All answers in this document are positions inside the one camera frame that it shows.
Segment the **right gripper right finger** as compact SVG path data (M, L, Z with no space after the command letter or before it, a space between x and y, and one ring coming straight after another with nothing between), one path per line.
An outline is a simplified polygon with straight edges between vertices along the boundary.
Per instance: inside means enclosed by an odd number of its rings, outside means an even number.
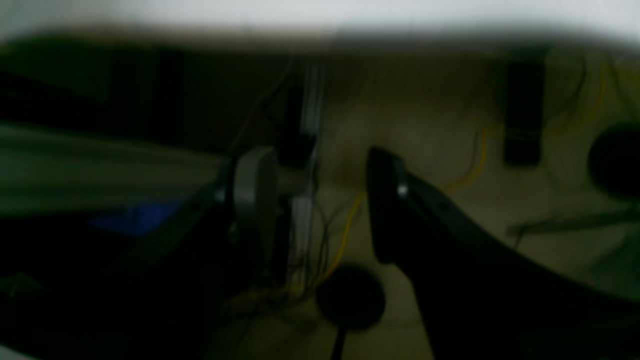
M436 360L639 358L637 303L516 253L394 153L365 167L375 257L407 276Z

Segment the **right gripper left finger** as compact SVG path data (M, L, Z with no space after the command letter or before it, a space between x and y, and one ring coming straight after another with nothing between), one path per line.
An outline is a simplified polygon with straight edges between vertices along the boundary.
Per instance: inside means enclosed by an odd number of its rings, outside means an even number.
M35 360L201 360L227 292L274 253L272 146L226 158L151 234L53 285L1 299L1 346Z

